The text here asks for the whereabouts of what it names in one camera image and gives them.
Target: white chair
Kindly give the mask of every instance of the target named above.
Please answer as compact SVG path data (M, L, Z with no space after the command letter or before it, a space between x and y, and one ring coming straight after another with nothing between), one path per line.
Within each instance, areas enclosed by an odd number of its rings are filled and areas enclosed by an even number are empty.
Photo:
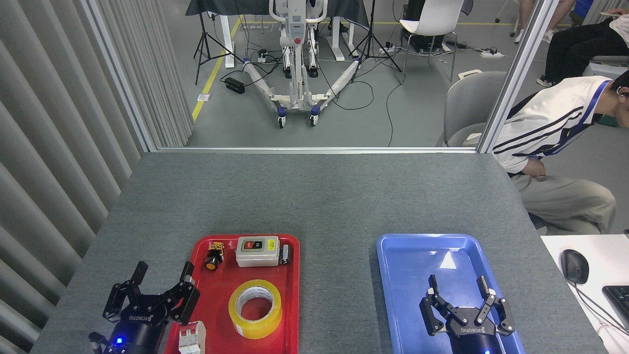
M404 66L402 72L406 67L406 60L408 59L408 50L411 45L411 37L414 35L432 36L433 40L430 45L435 43L435 36L446 35L448 33L454 34L454 51L452 53L452 69L450 70L450 82L452 82L452 74L454 73L454 60L457 53L457 34L454 32L459 19L459 13L463 6L463 0L426 0L424 7L421 10L419 20L400 20L400 24L406 31L409 32L408 43L406 44L406 57L404 58ZM430 62L430 52L428 53L428 60Z
M443 143L460 147L470 134L485 130L505 75L503 71L479 72L452 85L445 97L443 134L437 147Z

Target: black pants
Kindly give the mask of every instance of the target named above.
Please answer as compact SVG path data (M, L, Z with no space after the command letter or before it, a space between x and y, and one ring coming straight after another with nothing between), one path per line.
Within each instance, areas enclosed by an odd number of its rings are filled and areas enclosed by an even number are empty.
M610 22L608 18L555 33L546 56L546 80L558 82L581 76L589 60L597 55L629 55L627 44L610 28Z

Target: computer mouse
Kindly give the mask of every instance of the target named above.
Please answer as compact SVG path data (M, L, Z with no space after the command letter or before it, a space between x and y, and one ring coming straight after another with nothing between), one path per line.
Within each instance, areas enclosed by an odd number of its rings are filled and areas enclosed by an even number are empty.
M585 284L589 275L589 265L583 254L573 249L566 249L561 253L560 263L567 281Z

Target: red tray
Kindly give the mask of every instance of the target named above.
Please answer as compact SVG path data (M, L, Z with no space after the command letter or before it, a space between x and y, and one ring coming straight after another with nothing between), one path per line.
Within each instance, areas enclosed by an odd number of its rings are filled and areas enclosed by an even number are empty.
M241 268L236 263L236 246L241 236L271 235L210 235L197 241L190 260L194 264L196 287L201 296L190 322L203 321L206 328L206 354L297 354L299 339L299 241L292 235L273 234L280 245L291 246L288 265ZM225 244L225 260L218 269L205 267L205 257L211 242ZM236 332L228 312L233 291L242 283L264 279L273 283L282 300L282 320L277 329L259 340L244 338ZM179 324L170 327L165 354L179 354Z

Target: keyboard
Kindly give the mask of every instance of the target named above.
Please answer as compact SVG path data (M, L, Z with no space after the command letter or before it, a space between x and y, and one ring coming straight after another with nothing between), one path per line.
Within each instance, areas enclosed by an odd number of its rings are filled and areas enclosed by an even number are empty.
M629 285L608 285L603 287L603 293L620 317L621 323L629 328Z

